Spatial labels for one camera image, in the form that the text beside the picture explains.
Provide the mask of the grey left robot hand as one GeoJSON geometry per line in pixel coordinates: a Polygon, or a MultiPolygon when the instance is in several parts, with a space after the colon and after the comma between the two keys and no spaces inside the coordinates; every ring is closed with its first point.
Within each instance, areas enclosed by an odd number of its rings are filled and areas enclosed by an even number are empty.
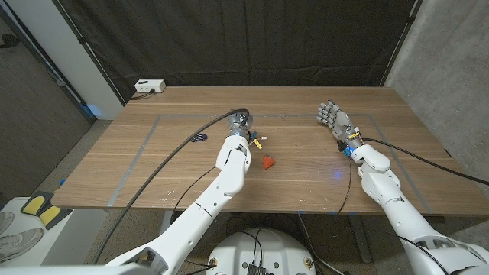
{"type": "Polygon", "coordinates": [[[249,139],[251,136],[251,127],[253,125],[253,116],[247,112],[236,112],[228,116],[229,136],[241,136],[249,139]]]}

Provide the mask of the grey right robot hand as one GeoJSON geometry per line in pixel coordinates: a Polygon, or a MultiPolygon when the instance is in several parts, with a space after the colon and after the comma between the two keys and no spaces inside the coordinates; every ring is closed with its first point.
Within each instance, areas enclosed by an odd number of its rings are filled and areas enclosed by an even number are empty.
{"type": "Polygon", "coordinates": [[[331,100],[320,104],[316,119],[326,125],[337,140],[344,141],[356,133],[348,114],[331,100]]]}

